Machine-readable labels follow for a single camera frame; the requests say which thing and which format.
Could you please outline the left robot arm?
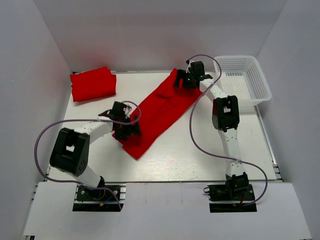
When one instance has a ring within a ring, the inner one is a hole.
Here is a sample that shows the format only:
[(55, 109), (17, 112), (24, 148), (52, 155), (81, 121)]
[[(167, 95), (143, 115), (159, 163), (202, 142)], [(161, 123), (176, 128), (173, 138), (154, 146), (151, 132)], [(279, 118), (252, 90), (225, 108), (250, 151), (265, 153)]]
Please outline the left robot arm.
[(101, 190), (105, 186), (102, 176), (89, 166), (90, 145), (107, 134), (126, 141), (131, 136), (140, 136), (139, 116), (130, 117), (132, 101), (115, 101), (111, 109), (100, 113), (96, 119), (75, 129), (62, 128), (53, 147), (49, 164), (72, 176), (77, 184), (88, 189)]

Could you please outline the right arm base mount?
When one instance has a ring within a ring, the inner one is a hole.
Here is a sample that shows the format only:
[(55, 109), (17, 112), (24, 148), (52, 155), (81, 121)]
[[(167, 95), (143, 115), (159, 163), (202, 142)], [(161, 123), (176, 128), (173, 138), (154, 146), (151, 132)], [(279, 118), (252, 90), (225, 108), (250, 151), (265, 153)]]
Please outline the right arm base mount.
[(224, 184), (207, 185), (203, 192), (209, 197), (210, 213), (255, 213), (256, 204), (246, 206), (247, 203), (255, 200), (255, 194), (252, 185), (240, 195), (232, 198)]

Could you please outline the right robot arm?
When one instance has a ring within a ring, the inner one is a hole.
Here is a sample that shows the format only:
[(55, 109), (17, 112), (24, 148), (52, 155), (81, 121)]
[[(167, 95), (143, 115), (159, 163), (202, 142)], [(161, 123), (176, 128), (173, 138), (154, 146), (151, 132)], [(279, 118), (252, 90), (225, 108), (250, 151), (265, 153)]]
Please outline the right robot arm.
[(187, 69), (177, 71), (173, 86), (187, 90), (199, 89), (212, 102), (212, 124), (220, 136), (226, 163), (225, 192), (232, 199), (241, 195), (249, 187), (248, 175), (241, 163), (238, 145), (240, 123), (238, 98), (228, 95), (216, 84), (213, 77), (205, 73), (202, 61), (187, 61)]

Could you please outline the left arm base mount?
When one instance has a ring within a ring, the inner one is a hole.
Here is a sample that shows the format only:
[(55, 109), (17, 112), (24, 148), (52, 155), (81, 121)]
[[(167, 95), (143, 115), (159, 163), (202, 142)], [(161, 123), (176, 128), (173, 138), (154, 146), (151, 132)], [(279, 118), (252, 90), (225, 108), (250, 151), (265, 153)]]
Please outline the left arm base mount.
[(125, 203), (126, 185), (111, 184), (105, 185), (108, 190), (92, 190), (78, 185), (75, 191), (73, 212), (88, 213), (118, 213)]

